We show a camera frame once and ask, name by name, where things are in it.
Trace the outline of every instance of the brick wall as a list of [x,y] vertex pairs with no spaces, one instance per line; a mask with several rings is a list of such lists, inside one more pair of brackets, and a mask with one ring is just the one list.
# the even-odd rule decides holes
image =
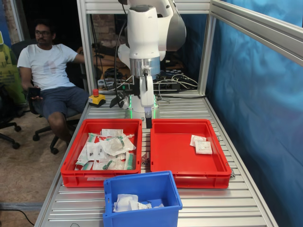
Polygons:
[[13,15],[13,10],[11,8],[10,0],[2,0],[2,3],[3,3],[6,23],[9,29],[9,37],[11,44],[18,43],[20,40],[19,40],[18,31]]
[[[107,47],[115,47],[118,35],[115,33],[115,16],[113,14],[94,14],[93,22],[98,43]],[[120,38],[120,44],[125,43],[125,38]]]

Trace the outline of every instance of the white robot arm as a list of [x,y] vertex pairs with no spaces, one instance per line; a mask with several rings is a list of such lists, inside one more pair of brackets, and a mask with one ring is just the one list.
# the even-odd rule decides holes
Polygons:
[[119,2],[131,7],[125,29],[126,44],[119,47],[118,56],[130,68],[135,83],[139,83],[140,94],[135,92],[132,101],[141,102],[147,128],[151,128],[153,79],[160,73],[160,61],[166,51],[176,51],[185,42],[186,28],[173,0]]

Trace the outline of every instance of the glasses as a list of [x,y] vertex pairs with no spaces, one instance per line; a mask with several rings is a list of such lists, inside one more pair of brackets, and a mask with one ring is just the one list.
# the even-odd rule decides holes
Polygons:
[[42,35],[42,36],[48,36],[49,34],[50,34],[50,32],[48,32],[48,31],[42,31],[42,32],[40,32],[38,30],[35,31],[35,35],[36,36],[40,36],[40,35]]

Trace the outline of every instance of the red button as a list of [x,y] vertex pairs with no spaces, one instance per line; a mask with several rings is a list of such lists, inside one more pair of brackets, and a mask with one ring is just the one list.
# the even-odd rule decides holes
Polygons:
[[93,96],[98,97],[99,96],[99,89],[93,89]]

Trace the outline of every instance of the blue shorts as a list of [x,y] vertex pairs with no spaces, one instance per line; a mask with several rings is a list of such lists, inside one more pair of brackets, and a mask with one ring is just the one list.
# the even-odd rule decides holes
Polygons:
[[42,115],[48,120],[48,117],[55,112],[61,112],[67,117],[68,108],[81,114],[89,94],[76,86],[57,87],[41,91],[40,97],[43,98],[41,101]]

